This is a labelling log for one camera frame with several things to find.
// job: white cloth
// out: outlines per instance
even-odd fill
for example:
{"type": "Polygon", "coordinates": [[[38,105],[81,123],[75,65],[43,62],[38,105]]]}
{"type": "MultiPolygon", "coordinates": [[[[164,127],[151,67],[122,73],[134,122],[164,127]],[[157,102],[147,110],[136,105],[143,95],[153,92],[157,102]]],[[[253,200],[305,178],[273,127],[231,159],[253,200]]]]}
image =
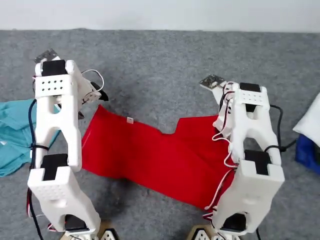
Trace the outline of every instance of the white cloth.
{"type": "Polygon", "coordinates": [[[293,131],[305,135],[320,147],[320,93],[293,131]]]}

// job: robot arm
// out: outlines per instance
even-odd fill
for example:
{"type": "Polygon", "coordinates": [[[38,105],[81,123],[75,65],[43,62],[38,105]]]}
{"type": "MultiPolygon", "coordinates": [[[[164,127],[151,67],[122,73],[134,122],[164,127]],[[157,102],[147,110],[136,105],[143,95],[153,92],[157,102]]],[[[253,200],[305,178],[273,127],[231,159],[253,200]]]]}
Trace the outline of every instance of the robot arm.
{"type": "Polygon", "coordinates": [[[91,200],[81,191],[74,172],[82,168],[78,109],[86,102],[104,97],[105,93],[82,76],[73,60],[64,61],[56,55],[36,64],[34,85],[36,144],[48,147],[55,131],[61,130],[68,154],[48,154],[46,149],[36,148],[35,168],[30,171],[28,187],[58,232],[82,240],[97,240],[101,219],[91,200]],[[61,106],[56,114],[55,105],[61,106]]]}
{"type": "Polygon", "coordinates": [[[212,91],[219,104],[213,123],[224,138],[235,164],[234,178],[212,211],[212,225],[226,236],[253,233],[270,210],[285,181],[280,151],[269,115],[267,89],[251,83],[226,82],[210,75],[200,82],[212,91]],[[246,138],[255,139],[261,150],[244,149],[246,138]]]}

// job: blue object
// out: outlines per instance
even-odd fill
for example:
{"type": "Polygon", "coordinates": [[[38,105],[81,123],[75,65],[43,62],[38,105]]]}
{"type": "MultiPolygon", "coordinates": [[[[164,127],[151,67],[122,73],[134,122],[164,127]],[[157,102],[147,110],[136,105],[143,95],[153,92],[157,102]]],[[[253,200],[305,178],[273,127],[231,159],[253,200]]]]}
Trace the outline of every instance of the blue object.
{"type": "Polygon", "coordinates": [[[296,141],[295,160],[320,174],[320,164],[317,161],[317,145],[302,134],[296,141]]]}
{"type": "MultiPolygon", "coordinates": [[[[28,111],[33,99],[0,102],[0,177],[18,170],[24,163],[30,163],[32,143],[28,111]]],[[[32,124],[36,127],[37,104],[32,109],[32,124]]],[[[51,140],[50,147],[60,131],[51,140]]]]}

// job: red cloth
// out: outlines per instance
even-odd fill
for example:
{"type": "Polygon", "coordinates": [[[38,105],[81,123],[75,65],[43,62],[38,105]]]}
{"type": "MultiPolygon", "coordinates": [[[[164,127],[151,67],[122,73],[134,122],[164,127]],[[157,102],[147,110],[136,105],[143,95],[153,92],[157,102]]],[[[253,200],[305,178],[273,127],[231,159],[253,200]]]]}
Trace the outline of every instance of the red cloth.
{"type": "MultiPolygon", "coordinates": [[[[230,169],[226,141],[212,141],[217,116],[187,117],[173,134],[127,119],[101,105],[82,139],[82,167],[110,178],[126,178],[176,200],[204,208],[230,169]]],[[[233,179],[230,174],[221,193],[233,179]]]]}

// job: gray carpet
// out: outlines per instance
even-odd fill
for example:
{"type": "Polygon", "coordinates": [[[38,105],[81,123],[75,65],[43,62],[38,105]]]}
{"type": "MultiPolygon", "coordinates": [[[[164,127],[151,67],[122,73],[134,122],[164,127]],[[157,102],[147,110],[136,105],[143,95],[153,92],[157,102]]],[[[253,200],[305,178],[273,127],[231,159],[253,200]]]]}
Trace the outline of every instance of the gray carpet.
{"type": "MultiPolygon", "coordinates": [[[[293,126],[320,90],[320,34],[202,31],[0,31],[0,101],[33,98],[33,58],[48,48],[75,60],[81,70],[105,77],[110,111],[172,133],[186,116],[217,113],[212,94],[198,82],[208,74],[266,86],[272,104],[284,109],[282,142],[297,137],[293,126]]],[[[96,82],[97,77],[88,73],[96,82]]],[[[97,104],[87,105],[83,134],[97,104]]],[[[274,129],[278,112],[271,110],[274,129]]],[[[59,136],[53,153],[66,150],[59,136]]],[[[294,148],[282,156],[286,182],[260,226],[263,240],[319,239],[320,176],[294,160],[294,148]]],[[[76,175],[102,219],[112,221],[123,240],[184,240],[202,211],[127,181],[76,175]]],[[[37,239],[25,214],[28,166],[0,179],[0,238],[37,239]]],[[[58,239],[47,232],[45,240],[58,239]]],[[[256,236],[247,234],[245,239],[256,236]]]]}

